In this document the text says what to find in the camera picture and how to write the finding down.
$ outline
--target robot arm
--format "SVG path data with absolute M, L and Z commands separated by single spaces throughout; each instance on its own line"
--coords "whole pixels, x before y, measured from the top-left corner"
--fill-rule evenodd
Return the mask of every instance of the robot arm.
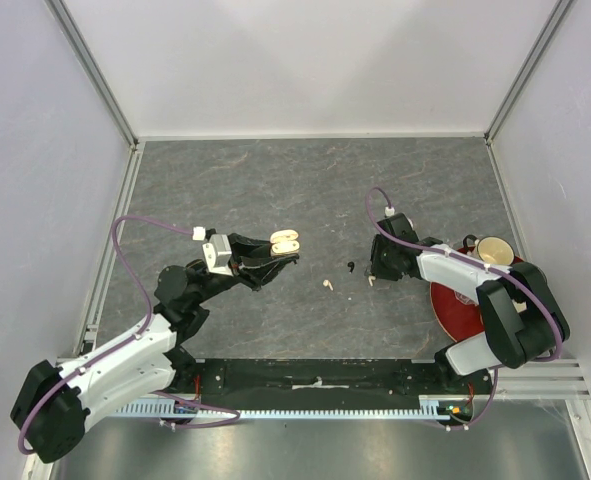
M 286 265 L 296 263 L 296 239 L 292 230 L 277 232 L 270 241 L 210 231 L 203 244 L 205 261 L 169 266 L 160 273 L 155 291 L 160 302 L 144 332 L 138 333 L 141 320 L 100 348 L 59 367 L 46 360 L 35 365 L 11 412 L 18 428 L 53 386 L 76 370 L 82 372 L 44 404 L 28 428 L 26 439 L 41 460 L 50 463 L 63 457 L 119 407 L 179 381 L 178 369 L 190 372 L 195 360 L 182 343 L 194 336 L 208 317 L 201 304 L 237 284 L 260 290 Z M 133 336 L 134 341 L 107 355 Z M 84 368 L 98 357 L 102 358 Z
M 451 251 L 440 240 L 419 240 L 408 218 L 400 213 L 378 222 L 388 234 L 422 246 Z M 570 336 L 568 323 L 539 268 L 527 262 L 510 267 L 493 265 L 511 275 L 540 299 L 551 313 L 562 340 Z M 537 307 L 500 275 L 463 263 L 455 255 L 420 251 L 376 235 L 371 248 L 371 274 L 396 281 L 404 275 L 442 284 L 475 301 L 480 307 L 485 331 L 458 342 L 436 354 L 452 377 L 504 365 L 519 368 L 548 352 L 555 339 L 548 322 Z

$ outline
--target red plate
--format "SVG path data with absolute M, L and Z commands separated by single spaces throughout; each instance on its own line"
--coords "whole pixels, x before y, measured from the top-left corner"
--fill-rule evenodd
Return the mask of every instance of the red plate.
M 458 249 L 458 252 L 464 253 L 465 250 L 462 247 Z M 522 261 L 516 256 L 513 263 Z M 484 331 L 479 307 L 474 303 L 466 305 L 462 300 L 450 288 L 439 283 L 431 283 L 431 304 L 437 321 L 448 336 L 456 342 L 461 342 Z

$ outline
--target black object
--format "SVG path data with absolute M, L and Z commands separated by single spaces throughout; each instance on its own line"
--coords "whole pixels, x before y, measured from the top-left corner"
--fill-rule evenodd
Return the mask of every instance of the black object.
M 473 245 L 468 245 L 469 240 L 473 242 Z M 466 249 L 466 251 L 468 252 L 471 248 L 475 248 L 475 242 L 477 242 L 477 240 L 478 238 L 475 235 L 466 235 L 464 237 L 464 240 L 462 241 L 462 245 L 464 246 L 464 249 Z
M 437 363 L 408 359 L 206 359 L 179 370 L 182 381 L 166 391 L 192 393 L 195 375 L 202 402 L 239 410 L 417 409 L 420 395 L 468 396 L 468 383 L 488 394 L 492 386 L 485 370 L 450 380 Z M 301 388 L 319 381 L 338 388 Z
M 511 267 L 510 274 L 544 304 L 562 341 L 568 340 L 570 328 L 542 271 L 532 263 L 521 262 Z M 477 287 L 477 298 L 488 345 L 507 367 L 518 368 L 555 347 L 555 337 L 542 312 L 512 283 L 503 278 L 486 281 Z M 513 300 L 525 302 L 526 309 L 518 313 Z
M 208 231 L 209 238 L 216 232 Z M 154 313 L 161 314 L 177 332 L 175 347 L 165 353 L 174 369 L 188 368 L 195 359 L 182 347 L 202 327 L 209 310 L 201 303 L 235 285 L 243 284 L 253 291 L 271 282 L 289 263 L 297 263 L 298 254 L 273 257 L 271 243 L 255 240 L 237 233 L 228 235 L 231 246 L 229 268 L 232 276 L 208 271 L 203 260 L 194 260 L 185 267 L 172 265 L 164 268 L 157 279 L 155 297 L 160 301 Z
M 62 380 L 59 370 L 44 360 L 30 369 L 11 410 L 11 420 L 22 428 L 35 404 Z M 90 410 L 82 409 L 79 389 L 64 385 L 40 409 L 27 433 L 28 440 L 44 463 L 70 452 L 84 436 L 84 421 Z
M 419 240 L 413 226 L 403 213 L 380 220 L 377 224 L 382 229 L 408 243 L 430 247 L 442 243 L 432 237 Z M 421 278 L 417 257 L 422 253 L 416 248 L 399 245 L 381 234 L 375 235 L 371 246 L 371 275 L 378 279 L 397 281 L 404 275 Z

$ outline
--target small white object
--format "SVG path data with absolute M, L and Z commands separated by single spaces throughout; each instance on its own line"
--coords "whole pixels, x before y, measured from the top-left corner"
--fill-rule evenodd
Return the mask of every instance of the small white object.
M 299 233 L 295 230 L 280 230 L 279 232 L 275 232 L 271 235 L 270 242 L 281 243 L 281 242 L 292 242 L 293 240 L 297 240 L 299 238 Z
M 206 267 L 208 267 L 210 273 L 233 276 L 233 271 L 228 265 L 233 250 L 226 235 L 212 235 L 207 243 L 202 244 L 202 251 L 206 259 Z
M 324 381 L 322 377 L 316 377 L 315 381 L 309 385 L 293 385 L 291 387 L 292 390 L 299 390 L 301 388 L 322 388 L 322 389 L 329 389 L 329 388 L 350 388 L 348 385 L 324 385 Z
M 528 306 L 526 305 L 526 302 L 517 303 L 514 300 L 513 300 L 513 306 L 515 307 L 515 310 L 517 311 L 517 313 L 522 313 L 524 310 L 526 310 L 526 308 L 528 308 Z
M 271 255 L 288 255 L 297 252 L 299 252 L 299 242 L 297 240 L 275 243 L 271 247 Z
M 193 229 L 193 240 L 198 242 L 206 240 L 206 229 L 204 227 L 195 227 Z

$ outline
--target aluminum frame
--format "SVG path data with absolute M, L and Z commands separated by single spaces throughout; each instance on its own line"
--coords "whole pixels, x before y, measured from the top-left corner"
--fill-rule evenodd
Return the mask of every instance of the aluminum frame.
M 137 136 L 128 123 L 126 116 L 117 103 L 115 95 L 113 95 L 113 92 L 108 86 L 108 82 L 104 78 L 102 71 L 100 70 L 97 62 L 93 58 L 93 55 L 86 45 L 79 27 L 75 23 L 75 20 L 73 19 L 71 12 L 68 10 L 68 7 L 66 7 L 66 3 L 64 0 L 44 1 L 50 8 L 55 19 L 59 22 L 60 27 L 62 28 L 66 39 L 68 40 L 68 43 L 75 52 L 75 56 L 77 56 L 77 59 L 82 64 L 84 71 L 95 87 L 95 91 L 97 91 L 97 94 L 108 109 L 111 118 L 115 122 L 115 125 L 119 129 L 121 135 L 124 137 L 124 140 L 126 140 L 126 142 L 131 146 L 137 145 Z
M 131 151 L 126 170 L 124 171 L 124 178 L 122 180 L 122 185 L 120 186 L 117 203 L 111 216 L 111 224 L 115 219 L 128 212 L 145 146 L 145 143 L 140 143 Z M 118 239 L 121 238 L 122 230 L 123 225 L 118 231 Z M 110 233 L 108 233 L 104 243 L 104 250 L 102 251 L 102 256 L 99 261 L 95 282 L 93 283 L 88 302 L 84 309 L 81 329 L 77 334 L 77 346 L 73 351 L 75 356 L 79 355 L 83 350 L 87 351 L 86 349 L 92 349 L 95 346 L 99 322 L 104 308 L 104 301 L 106 300 L 106 291 L 108 290 L 108 283 L 115 265 L 115 258 L 115 250 L 113 249 Z
M 487 395 L 476 395 L 484 398 Z M 428 395 L 431 400 L 466 400 L 460 395 Z M 579 362 L 560 359 L 548 363 L 529 362 L 512 370 L 499 370 L 499 383 L 495 399 L 498 401 L 540 401 L 590 399 Z
M 54 465 L 54 463 L 42 463 L 37 455 L 30 455 L 26 459 L 20 478 L 21 480 L 49 480 Z
M 508 223 L 510 224 L 511 231 L 513 232 L 513 238 L 515 239 L 517 253 L 522 258 L 528 258 L 530 256 L 528 248 L 526 246 L 524 236 L 522 235 L 522 229 L 520 227 L 519 220 L 513 212 L 512 200 L 508 192 L 508 188 L 504 183 L 504 177 L 502 176 L 501 168 L 497 163 L 497 158 L 495 157 L 495 152 L 493 150 L 493 143 L 486 142 L 486 150 L 488 151 L 488 157 L 491 161 L 493 172 L 495 173 L 495 180 L 497 181 L 497 185 L 499 187 L 499 193 L 502 196 L 502 202 L 504 202 L 504 209 L 506 210 L 506 214 L 508 215 Z
M 486 132 L 322 132 L 256 133 L 251 135 L 143 135 L 139 140 L 142 142 L 183 142 L 193 140 L 310 140 L 313 138 L 486 138 Z
M 535 40 L 535 44 L 531 47 L 530 52 L 528 52 L 526 60 L 524 60 L 524 63 L 517 73 L 515 80 L 513 80 L 513 84 L 509 88 L 506 97 L 504 97 L 504 100 L 497 110 L 495 117 L 493 117 L 493 120 L 488 127 L 488 131 L 485 135 L 487 142 L 493 142 L 493 140 L 497 137 L 497 134 L 502 128 L 504 121 L 524 91 L 528 80 L 531 78 L 533 72 L 539 65 L 544 53 L 546 52 L 546 49 L 553 40 L 555 33 L 559 29 L 564 18 L 566 18 L 566 15 L 574 3 L 575 0 L 557 0 L 553 10 L 546 19 L 546 23 L 539 32 L 539 35 Z
M 591 479 L 591 400 L 568 400 L 566 408 L 586 472 Z

